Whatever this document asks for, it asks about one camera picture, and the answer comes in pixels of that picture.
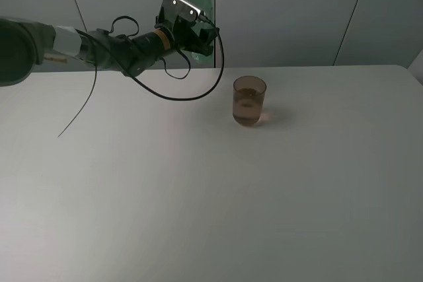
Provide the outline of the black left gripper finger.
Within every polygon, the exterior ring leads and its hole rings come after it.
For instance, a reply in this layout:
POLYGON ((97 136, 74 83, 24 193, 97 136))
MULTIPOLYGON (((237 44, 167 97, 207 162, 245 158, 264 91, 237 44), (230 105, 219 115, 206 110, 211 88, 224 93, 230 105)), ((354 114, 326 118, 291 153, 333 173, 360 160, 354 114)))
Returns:
POLYGON ((210 45, 193 45, 190 46, 190 51, 194 54, 210 56, 213 53, 213 46, 210 45))
POLYGON ((201 44, 212 44, 219 37, 219 28, 201 28, 198 37, 201 44))

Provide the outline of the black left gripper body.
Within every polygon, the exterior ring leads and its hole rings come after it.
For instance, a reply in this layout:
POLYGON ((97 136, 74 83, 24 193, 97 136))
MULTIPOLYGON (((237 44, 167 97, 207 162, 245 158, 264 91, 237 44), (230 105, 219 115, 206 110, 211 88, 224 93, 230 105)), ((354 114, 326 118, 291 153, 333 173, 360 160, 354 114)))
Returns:
POLYGON ((207 45, 194 31, 197 22, 187 21, 181 16, 165 17, 157 15, 155 27, 164 28, 171 36, 172 46, 188 52, 206 52, 207 45))

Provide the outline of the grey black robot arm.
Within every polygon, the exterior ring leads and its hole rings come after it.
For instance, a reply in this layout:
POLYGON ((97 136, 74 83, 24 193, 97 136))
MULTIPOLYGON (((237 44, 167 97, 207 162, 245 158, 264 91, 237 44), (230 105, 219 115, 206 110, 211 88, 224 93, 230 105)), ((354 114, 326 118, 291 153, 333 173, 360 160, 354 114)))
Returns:
POLYGON ((49 55, 77 59, 127 77, 140 75, 174 52, 211 55, 218 29, 212 27, 195 33, 193 25, 178 17, 173 24, 156 24, 154 31, 139 36, 111 36, 102 29, 85 33, 73 27, 2 18, 1 86, 22 82, 49 55))

